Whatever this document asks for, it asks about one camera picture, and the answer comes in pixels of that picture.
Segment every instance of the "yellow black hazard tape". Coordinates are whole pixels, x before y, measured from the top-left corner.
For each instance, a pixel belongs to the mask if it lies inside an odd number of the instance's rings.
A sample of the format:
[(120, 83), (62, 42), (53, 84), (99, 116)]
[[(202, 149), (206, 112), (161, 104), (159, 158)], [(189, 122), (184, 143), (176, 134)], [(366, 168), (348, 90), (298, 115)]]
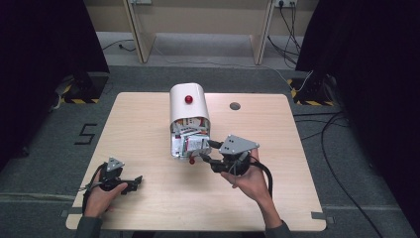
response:
[(287, 83), (290, 85), (291, 96), (294, 103), (299, 105), (311, 105), (311, 106), (333, 106), (334, 102), (330, 99), (327, 90), (323, 90), (319, 93), (308, 93), (307, 91), (297, 91), (300, 89), (304, 78), (289, 79)]

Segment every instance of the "wire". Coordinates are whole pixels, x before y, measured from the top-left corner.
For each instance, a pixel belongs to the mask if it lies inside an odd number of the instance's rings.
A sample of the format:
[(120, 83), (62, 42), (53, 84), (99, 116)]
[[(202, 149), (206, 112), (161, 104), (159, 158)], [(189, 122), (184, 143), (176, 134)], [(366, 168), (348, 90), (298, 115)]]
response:
[[(344, 125), (340, 125), (340, 124), (336, 124), (336, 123), (335, 123), (336, 121), (341, 120), (341, 119), (343, 119), (343, 118), (344, 118), (344, 117), (341, 117), (341, 118), (336, 118), (336, 119), (335, 119), (333, 122), (331, 122), (330, 124), (334, 124), (334, 125), (341, 126), (341, 127), (350, 127), (350, 126), (344, 126)], [(307, 136), (307, 137), (303, 137), (303, 138), (301, 138), (301, 139), (300, 139), (300, 141), (304, 141), (304, 140), (309, 139), (309, 138), (312, 138), (312, 137), (314, 137), (314, 136), (318, 136), (318, 135), (320, 135), (321, 133), (322, 133), (322, 131), (317, 132), (317, 133), (312, 134), (312, 135)]]
[(124, 50), (126, 50), (127, 52), (133, 52), (133, 51), (135, 51), (135, 50), (136, 50), (136, 48), (134, 48), (134, 49), (127, 49), (127, 48), (125, 48), (122, 44), (118, 45), (118, 47), (119, 47), (120, 49), (124, 49)]
[(324, 146), (324, 135), (327, 128), (331, 125), (331, 122), (334, 121), (334, 119), (340, 115), (342, 112), (336, 113), (334, 116), (330, 118), (330, 120), (327, 122), (327, 124), (324, 126), (321, 132), (321, 148), (322, 148), (322, 154), (324, 156), (325, 162), (327, 163), (328, 168), (330, 169), (331, 174), (333, 175), (334, 179), (336, 180), (337, 184), (340, 186), (340, 188), (343, 190), (343, 192), (346, 194), (346, 196), (352, 201), (352, 203), (358, 208), (358, 210), (362, 213), (362, 215), (365, 217), (365, 219), (370, 223), (371, 227), (374, 229), (378, 237), (383, 237), (382, 234), (380, 234), (377, 227), (373, 224), (373, 222), (370, 220), (368, 215), (364, 212), (364, 210), (358, 205), (358, 203), (355, 201), (355, 199), (347, 192), (346, 188), (343, 186), (343, 184), (338, 179), (336, 173), (334, 172), (330, 161), (327, 157), (327, 153), (325, 152), (325, 146)]
[(272, 46), (274, 47), (274, 49), (281, 55), (283, 56), (285, 59), (291, 61), (292, 63), (296, 64), (296, 61), (294, 59), (292, 59), (290, 56), (288, 56), (287, 54), (292, 54), (295, 56), (299, 56), (298, 54), (292, 53), (292, 52), (288, 52), (283, 50), (282, 48), (278, 47), (272, 40), (270, 36), (267, 36), (268, 40), (271, 42)]
[(295, 114), (293, 116), (294, 117), (300, 117), (300, 116), (321, 116), (321, 115), (334, 115), (336, 113), (339, 113), (339, 112), (303, 113), (303, 114)]
[(114, 46), (114, 45), (115, 45), (115, 44), (117, 44), (117, 43), (120, 43), (120, 42), (131, 42), (131, 41), (133, 41), (133, 40), (121, 40), (121, 41), (114, 42), (114, 43), (112, 43), (112, 44), (110, 44), (110, 45), (108, 45), (108, 46), (106, 46), (106, 47), (102, 48), (102, 51), (105, 51), (106, 49), (108, 49), (108, 48), (110, 48), (110, 47)]
[[(308, 119), (308, 120), (299, 120), (299, 121), (294, 121), (294, 122), (320, 122), (320, 123), (327, 123), (326, 121), (321, 121), (321, 120), (312, 120), (312, 119)], [(335, 126), (340, 126), (340, 127), (350, 127), (349, 125), (342, 125), (342, 124), (337, 124), (335, 122), (332, 122), (331, 124), (335, 125)]]
[(294, 43), (294, 45), (296, 46), (296, 49), (297, 49), (298, 53), (300, 54), (300, 46), (297, 43), (296, 38), (294, 36), (294, 22), (295, 22), (295, 19), (293, 20), (293, 18), (295, 18), (295, 10), (296, 10), (296, 7), (292, 7), (292, 29), (293, 29), (293, 32), (290, 29), (290, 27), (289, 27), (289, 25), (288, 25), (288, 23), (287, 23), (284, 15), (283, 15), (283, 11), (281, 11), (282, 7), (280, 7), (279, 9), (280, 9), (281, 18), (283, 19), (283, 21), (284, 21), (284, 23), (285, 23), (285, 25), (287, 27), (287, 31), (289, 32), (289, 40), (291, 40)]

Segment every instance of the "black cable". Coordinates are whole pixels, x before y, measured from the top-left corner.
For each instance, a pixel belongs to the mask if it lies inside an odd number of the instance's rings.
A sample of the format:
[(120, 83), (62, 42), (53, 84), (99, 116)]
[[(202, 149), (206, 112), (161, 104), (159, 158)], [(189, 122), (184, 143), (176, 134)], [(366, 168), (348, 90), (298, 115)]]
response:
[(343, 192), (346, 194), (346, 196), (352, 201), (352, 203), (358, 208), (358, 210), (362, 213), (362, 215), (365, 217), (365, 219), (370, 223), (371, 227), (374, 229), (374, 231), (376, 232), (378, 237), (383, 237), (382, 234), (380, 234), (379, 230), (376, 228), (376, 226), (373, 224), (373, 222), (370, 220), (370, 218), (368, 217), (368, 215), (362, 210), (362, 208), (358, 205), (358, 203), (355, 201), (355, 199), (347, 192), (346, 188), (343, 186), (343, 184), (340, 182), (340, 180), (338, 179), (336, 173), (334, 172), (330, 161), (328, 160), (327, 157), (327, 153), (325, 152), (325, 147), (324, 147), (324, 134), (325, 131), (327, 130), (327, 128), (331, 125), (331, 122), (338, 116), (340, 115), (342, 112), (338, 112), (336, 113), (334, 116), (332, 116), (330, 118), (330, 120), (328, 121), (328, 123), (324, 126), (324, 128), (322, 129), (322, 133), (321, 133), (321, 148), (322, 148), (322, 154), (324, 156), (325, 162), (327, 163), (328, 168), (330, 169), (331, 174), (333, 175), (334, 179), (336, 180), (337, 184), (340, 186), (340, 188), (343, 190)]
[(300, 117), (300, 116), (321, 116), (321, 115), (334, 115), (339, 112), (320, 112), (320, 113), (303, 113), (303, 114), (294, 114), (293, 117)]
[[(330, 124), (334, 124), (334, 125), (338, 125), (338, 126), (342, 126), (342, 127), (349, 127), (349, 126), (343, 126), (343, 125), (339, 125), (339, 124), (336, 124), (335, 122), (336, 121), (338, 121), (338, 120), (340, 120), (340, 119), (343, 119), (344, 117), (341, 117), (341, 118), (336, 118), (332, 123), (330, 123)], [(319, 134), (321, 134), (322, 133), (322, 131), (320, 131), (320, 132), (317, 132), (317, 133), (315, 133), (315, 134), (312, 134), (312, 135), (310, 135), (310, 136), (307, 136), (307, 137), (303, 137), (303, 138), (301, 138), (300, 139), (300, 141), (303, 141), (303, 140), (306, 140), (306, 139), (309, 139), (309, 138), (312, 138), (312, 137), (314, 137), (314, 136), (318, 136)]]
[[(313, 120), (313, 119), (305, 119), (305, 120), (298, 120), (298, 121), (294, 121), (294, 122), (320, 122), (320, 123), (328, 123), (326, 121), (321, 121), (321, 120)], [(335, 125), (335, 126), (340, 126), (340, 127), (350, 127), (349, 125), (342, 125), (342, 124), (337, 124), (335, 122), (332, 122), (331, 124)]]
[(123, 45), (118, 45), (118, 47), (120, 48), (120, 49), (124, 49), (124, 50), (126, 50), (127, 52), (133, 52), (133, 51), (135, 51), (136, 50), (136, 48), (134, 48), (134, 49), (127, 49), (127, 48), (125, 48)]
[(256, 161), (250, 163), (250, 165), (251, 166), (258, 167), (258, 168), (262, 169), (265, 172), (266, 177), (268, 178), (268, 192), (269, 192), (269, 196), (271, 196), (271, 198), (272, 198), (272, 175), (271, 175), (271, 172), (269, 171), (269, 169), (265, 165), (263, 165), (255, 157), (251, 157), (251, 158), (253, 158)]
[(272, 42), (272, 40), (271, 40), (271, 37), (270, 37), (270, 36), (267, 36), (267, 38), (268, 38), (268, 40), (271, 42), (272, 46), (273, 46), (275, 49), (278, 49), (279, 51), (281, 51), (282, 53), (287, 53), (287, 54), (291, 54), (291, 55), (294, 55), (294, 56), (299, 56), (299, 54), (297, 54), (297, 53), (288, 52), (288, 51), (285, 51), (284, 49), (280, 48), (278, 45), (276, 45), (275, 43), (273, 43), (273, 42)]
[[(289, 40), (291, 40), (295, 44), (295, 46), (299, 46), (299, 44), (297, 43), (297, 41), (296, 41), (296, 39), (294, 37), (294, 33), (292, 33), (292, 31), (291, 31), (291, 29), (290, 29), (290, 27), (289, 27), (289, 25), (288, 25), (288, 23), (287, 23), (284, 15), (283, 15), (283, 11), (281, 11), (282, 7), (280, 7), (279, 9), (280, 9), (281, 18), (283, 19), (284, 23), (286, 24), (287, 31), (289, 32)], [(292, 8), (292, 24), (294, 24), (293, 17), (294, 17), (294, 13), (293, 13), (293, 8)]]
[(102, 51), (104, 51), (104, 50), (106, 50), (106, 49), (108, 49), (108, 48), (110, 48), (110, 47), (114, 46), (114, 45), (115, 45), (115, 44), (117, 44), (117, 43), (120, 43), (120, 42), (130, 42), (130, 41), (133, 41), (133, 40), (121, 40), (121, 41), (114, 42), (114, 43), (112, 43), (112, 44), (110, 44), (110, 45), (108, 45), (108, 46), (106, 46), (106, 47), (102, 48)]
[(275, 43), (272, 42), (270, 36), (267, 37), (268, 40), (271, 42), (272, 46), (274, 47), (274, 49), (282, 56), (284, 57), (284, 60), (289, 60), (294, 64), (297, 64), (297, 62), (295, 60), (293, 60), (290, 56), (288, 56), (287, 54), (293, 54), (291, 52), (285, 51), (282, 48), (278, 47)]

